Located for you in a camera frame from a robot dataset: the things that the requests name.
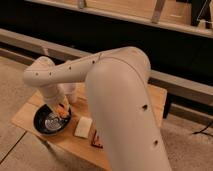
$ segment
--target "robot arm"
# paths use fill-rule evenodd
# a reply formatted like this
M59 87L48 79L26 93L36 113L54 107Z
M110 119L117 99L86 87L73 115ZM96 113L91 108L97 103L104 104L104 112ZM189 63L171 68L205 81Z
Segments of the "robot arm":
M112 169L170 171L147 94L149 74L146 55L126 47L59 66L40 58L25 71L24 80L47 99L59 96L56 83L85 81L89 110Z

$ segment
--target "wooden table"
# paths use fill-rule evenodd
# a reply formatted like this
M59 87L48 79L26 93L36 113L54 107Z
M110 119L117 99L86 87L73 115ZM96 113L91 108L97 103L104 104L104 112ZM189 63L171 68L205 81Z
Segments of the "wooden table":
M148 92L151 97L155 118L158 126L161 125L164 105L166 101L167 91L165 89L149 85ZM103 149L91 146L91 140L94 136L95 128L92 126L89 138L82 139L73 136L76 125L80 116L90 116L85 98L84 84L77 85L78 100L75 104L71 105L72 120L68 126L54 136L42 136L38 133L33 126L33 118L38 108L44 104L41 94L36 92L14 115L12 123L18 127L25 129L36 135L38 138L51 142L62 149L83 158L103 169L110 170L110 165L106 158Z

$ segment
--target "wooden panel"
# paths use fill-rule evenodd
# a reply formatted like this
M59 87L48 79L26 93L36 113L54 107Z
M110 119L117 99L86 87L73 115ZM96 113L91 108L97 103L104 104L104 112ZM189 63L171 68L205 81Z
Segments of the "wooden panel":
M160 126L167 92L165 89L152 85L149 85L148 91L154 108L156 121L158 126ZM85 98L84 84L77 85L77 95L77 103L71 106L73 114L72 121L63 131L58 133L57 136L42 136L33 126L35 112L43 104L42 97L39 92L36 92L18 111L18 113L12 118L12 123L80 158L98 165L101 168L110 170L110 165L103 149L91 146L91 140L95 131L94 125L90 130L88 139L73 136L80 116L90 116Z
M77 5L77 0L49 0L70 5ZM128 14L139 17L152 17L157 0L86 0L87 7Z

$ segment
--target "table leg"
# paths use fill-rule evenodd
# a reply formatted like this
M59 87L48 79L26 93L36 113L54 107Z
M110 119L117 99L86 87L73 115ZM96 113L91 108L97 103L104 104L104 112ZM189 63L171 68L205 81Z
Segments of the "table leg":
M167 94L167 97L166 97L166 102L165 102L165 106L164 106L164 111L163 111L163 119L166 119L168 114L169 114L169 110L170 110L170 107L171 107L171 103L172 103L172 100L171 100L171 95L168 93Z
M50 148L50 147L51 147L50 144L49 144L47 141L41 139L40 137L37 137L37 138L39 139L39 141L40 141L43 145L45 145L45 147L47 147L47 148Z

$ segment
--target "tiled floor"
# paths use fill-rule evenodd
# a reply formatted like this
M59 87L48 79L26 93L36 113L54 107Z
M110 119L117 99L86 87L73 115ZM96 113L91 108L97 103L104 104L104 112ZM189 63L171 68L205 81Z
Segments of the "tiled floor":
M101 170L54 145L47 149L35 136L10 124L11 117L35 92L22 82L25 68L0 57L0 171ZM161 132L174 171L213 170L213 138L192 135L203 127L172 114L164 120Z

